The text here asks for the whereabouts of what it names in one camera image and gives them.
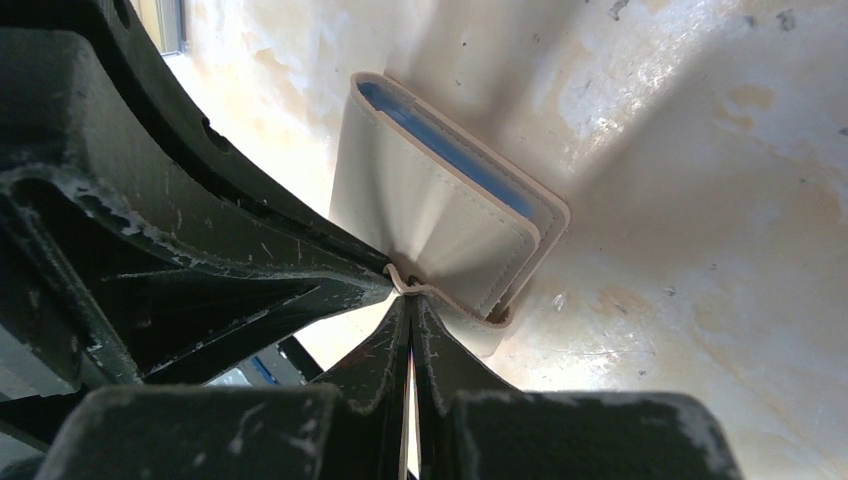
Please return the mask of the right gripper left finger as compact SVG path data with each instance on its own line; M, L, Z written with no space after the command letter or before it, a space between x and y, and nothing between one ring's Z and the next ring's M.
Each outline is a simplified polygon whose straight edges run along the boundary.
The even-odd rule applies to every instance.
M41 479L403 479L410 321L299 386L115 386L62 425Z

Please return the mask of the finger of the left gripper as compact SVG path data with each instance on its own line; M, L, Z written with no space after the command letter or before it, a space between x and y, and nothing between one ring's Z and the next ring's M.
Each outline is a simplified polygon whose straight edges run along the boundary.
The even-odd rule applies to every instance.
M115 383L205 382L390 291L213 129L127 1L2 3L1 231Z

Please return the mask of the clear plastic card box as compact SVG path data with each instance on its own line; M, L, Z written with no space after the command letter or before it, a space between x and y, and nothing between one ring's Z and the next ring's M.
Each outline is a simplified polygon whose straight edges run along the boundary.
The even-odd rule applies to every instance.
M130 4L162 56L181 55L185 52L182 0L131 0Z

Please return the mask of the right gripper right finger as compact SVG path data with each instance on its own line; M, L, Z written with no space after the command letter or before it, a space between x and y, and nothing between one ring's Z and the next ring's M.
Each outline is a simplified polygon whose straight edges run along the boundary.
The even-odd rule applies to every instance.
M411 300L425 479L738 479L719 422L691 396L537 392L508 384Z

